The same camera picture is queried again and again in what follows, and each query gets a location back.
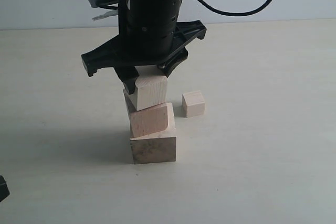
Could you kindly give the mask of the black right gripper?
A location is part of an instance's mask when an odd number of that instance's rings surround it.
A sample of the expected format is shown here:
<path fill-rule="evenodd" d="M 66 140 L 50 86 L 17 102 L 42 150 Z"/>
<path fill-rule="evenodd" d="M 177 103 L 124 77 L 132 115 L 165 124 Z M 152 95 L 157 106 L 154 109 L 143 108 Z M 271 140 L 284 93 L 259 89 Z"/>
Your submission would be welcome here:
<path fill-rule="evenodd" d="M 178 22 L 181 0 L 118 0 L 119 33 L 83 54 L 83 66 L 92 77 L 99 69 L 114 68 L 128 94 L 134 94 L 137 66 L 157 66 L 168 78 L 188 58 L 186 46 L 203 39 L 199 20 Z"/>

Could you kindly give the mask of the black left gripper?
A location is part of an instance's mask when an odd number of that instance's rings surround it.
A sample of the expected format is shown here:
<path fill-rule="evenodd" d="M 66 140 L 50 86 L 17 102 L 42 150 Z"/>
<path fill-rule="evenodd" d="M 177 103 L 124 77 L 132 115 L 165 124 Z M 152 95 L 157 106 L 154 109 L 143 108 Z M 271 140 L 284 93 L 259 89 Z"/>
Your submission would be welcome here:
<path fill-rule="evenodd" d="M 9 196 L 9 189 L 5 178 L 0 175 L 0 202 Z"/>

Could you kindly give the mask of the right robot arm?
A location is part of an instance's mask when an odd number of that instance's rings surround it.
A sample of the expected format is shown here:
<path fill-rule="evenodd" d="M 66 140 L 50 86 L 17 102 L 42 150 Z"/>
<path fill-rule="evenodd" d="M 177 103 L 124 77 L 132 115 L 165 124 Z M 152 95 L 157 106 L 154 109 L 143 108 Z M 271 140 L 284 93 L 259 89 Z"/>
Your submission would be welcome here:
<path fill-rule="evenodd" d="M 186 46 L 203 39 L 201 21 L 180 22 L 182 0 L 88 0 L 118 17 L 119 33 L 98 48 L 83 54 L 88 76 L 113 68 L 127 92 L 135 91 L 138 66 L 156 66 L 165 76 L 188 57 Z"/>

